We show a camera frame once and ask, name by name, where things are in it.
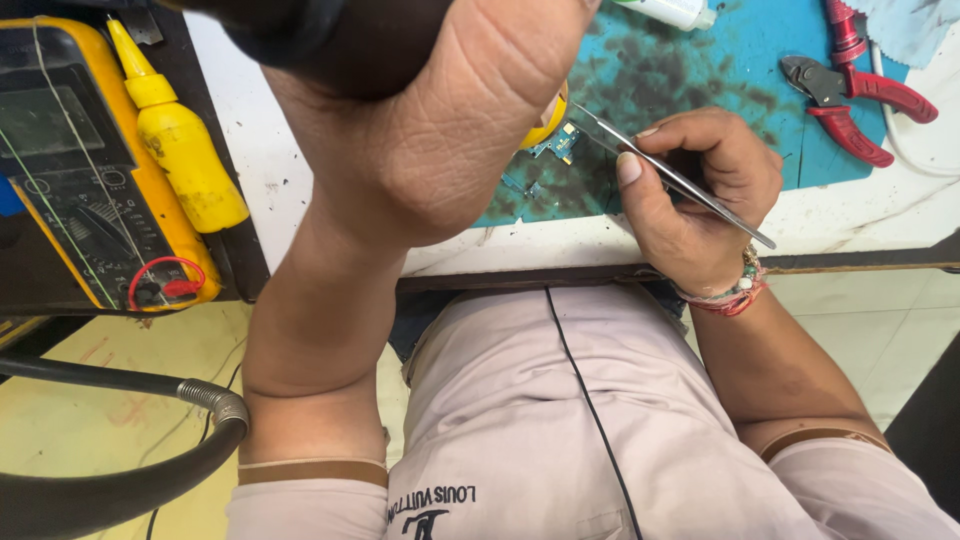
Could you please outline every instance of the red pliers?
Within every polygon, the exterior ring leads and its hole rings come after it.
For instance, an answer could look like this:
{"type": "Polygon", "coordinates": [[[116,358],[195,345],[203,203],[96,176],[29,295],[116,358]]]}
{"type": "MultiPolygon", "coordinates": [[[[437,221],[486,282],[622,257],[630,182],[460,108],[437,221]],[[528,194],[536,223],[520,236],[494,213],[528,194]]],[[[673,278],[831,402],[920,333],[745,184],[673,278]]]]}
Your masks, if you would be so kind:
{"type": "Polygon", "coordinates": [[[874,167],[889,167],[894,162],[893,155],[860,132],[850,116],[851,108],[842,104],[842,98],[864,97],[885,103],[919,124],[929,124],[940,113],[906,85],[857,71],[853,61],[867,52],[867,40],[856,31],[855,12],[840,0],[827,0],[827,13],[835,39],[831,59],[839,72],[830,71],[811,58],[799,56],[784,58],[780,66],[790,85],[817,102],[817,107],[806,112],[817,117],[837,144],[874,167]]]}

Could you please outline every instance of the brown sleeve trim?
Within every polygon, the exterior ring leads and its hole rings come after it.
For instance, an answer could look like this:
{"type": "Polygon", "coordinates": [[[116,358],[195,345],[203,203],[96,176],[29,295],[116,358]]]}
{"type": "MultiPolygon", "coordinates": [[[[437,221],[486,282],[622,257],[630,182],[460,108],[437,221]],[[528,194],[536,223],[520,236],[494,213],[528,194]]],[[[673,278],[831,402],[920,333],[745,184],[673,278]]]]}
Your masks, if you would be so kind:
{"type": "Polygon", "coordinates": [[[772,461],[777,454],[785,450],[787,447],[813,439],[850,439],[872,444],[885,452],[889,452],[890,454],[893,453],[893,451],[890,450],[890,447],[866,433],[853,430],[841,430],[839,428],[810,428],[806,430],[790,431],[789,433],[782,435],[780,438],[774,439],[763,449],[762,452],[760,452],[760,459],[763,459],[764,463],[770,463],[770,461],[772,461]]]}
{"type": "Polygon", "coordinates": [[[387,487],[387,470],[381,465],[363,461],[320,461],[280,463],[238,471],[240,485],[305,479],[360,480],[387,487]]]}

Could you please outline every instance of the yellow plastic bottle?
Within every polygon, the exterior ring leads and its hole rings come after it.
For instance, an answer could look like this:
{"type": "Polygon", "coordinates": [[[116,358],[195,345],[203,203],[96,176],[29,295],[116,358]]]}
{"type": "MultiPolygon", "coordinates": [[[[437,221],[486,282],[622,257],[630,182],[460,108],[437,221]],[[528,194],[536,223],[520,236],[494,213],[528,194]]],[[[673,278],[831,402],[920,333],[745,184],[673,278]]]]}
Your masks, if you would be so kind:
{"type": "Polygon", "coordinates": [[[250,211],[220,163],[203,120],[177,103],[167,78],[156,73],[120,21],[107,24],[127,72],[127,92],[140,109],[137,132],[166,172],[194,229],[216,233],[247,219],[250,211]]]}

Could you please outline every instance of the white desk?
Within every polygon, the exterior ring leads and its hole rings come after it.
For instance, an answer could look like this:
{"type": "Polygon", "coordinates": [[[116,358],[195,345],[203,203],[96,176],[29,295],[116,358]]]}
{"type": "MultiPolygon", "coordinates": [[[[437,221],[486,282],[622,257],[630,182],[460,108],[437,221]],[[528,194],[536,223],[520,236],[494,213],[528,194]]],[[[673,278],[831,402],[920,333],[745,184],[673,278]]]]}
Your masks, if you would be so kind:
{"type": "MultiPolygon", "coordinates": [[[[310,201],[313,173],[259,66],[220,26],[186,16],[206,84],[271,272],[276,270],[310,201]]],[[[940,109],[918,126],[898,114],[903,139],[920,160],[960,166],[960,24],[942,55],[906,83],[940,109]]],[[[890,150],[889,143],[884,148],[890,150]]],[[[899,163],[868,179],[784,192],[760,228],[780,245],[762,256],[886,251],[930,247],[960,227],[960,178],[938,179],[899,163]]],[[[404,276],[445,276],[643,262],[626,219],[603,215],[471,229],[414,250],[404,276]]]]}

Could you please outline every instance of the tweezers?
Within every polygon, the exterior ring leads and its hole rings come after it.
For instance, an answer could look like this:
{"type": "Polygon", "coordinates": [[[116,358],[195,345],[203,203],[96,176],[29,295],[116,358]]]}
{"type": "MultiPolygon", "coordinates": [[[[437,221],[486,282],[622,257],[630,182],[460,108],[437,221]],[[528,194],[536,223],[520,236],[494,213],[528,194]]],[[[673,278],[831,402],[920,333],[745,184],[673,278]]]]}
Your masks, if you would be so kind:
{"type": "MultiPolygon", "coordinates": [[[[611,124],[610,122],[602,118],[596,117],[596,115],[594,115],[592,112],[584,109],[583,107],[577,105],[576,103],[574,103],[573,105],[575,105],[578,109],[585,112],[590,117],[590,119],[596,123],[597,126],[603,129],[603,131],[616,137],[617,140],[627,145],[627,147],[630,148],[630,150],[635,154],[653,163],[654,166],[657,167],[662,173],[660,175],[660,179],[663,181],[664,184],[667,184],[668,186],[677,190],[678,193],[682,194],[684,197],[690,199],[691,201],[699,205],[702,205],[705,208],[712,211],[713,213],[719,215],[728,223],[734,225],[741,231],[749,234],[764,246],[772,250],[777,249],[776,242],[768,238],[765,234],[761,233],[757,229],[754,229],[753,227],[748,225],[747,222],[740,219],[740,216],[731,212],[730,209],[723,206],[723,204],[720,203],[720,201],[717,201],[716,198],[714,198],[709,193],[705,192],[701,187],[699,187],[695,183],[691,182],[690,179],[680,174],[680,172],[678,172],[676,169],[664,163],[663,160],[661,160],[660,158],[657,158],[656,156],[651,156],[643,152],[639,148],[637,148],[632,138],[627,136],[620,130],[616,129],[613,126],[613,124],[611,124]]],[[[603,146],[607,150],[617,154],[618,156],[623,153],[616,146],[614,146],[613,144],[610,144],[605,138],[601,136],[597,136],[593,132],[593,130],[585,130],[584,128],[578,126],[575,122],[570,122],[570,123],[573,124],[574,127],[576,127],[581,132],[586,133],[594,142],[596,142],[600,146],[603,146]]]]}

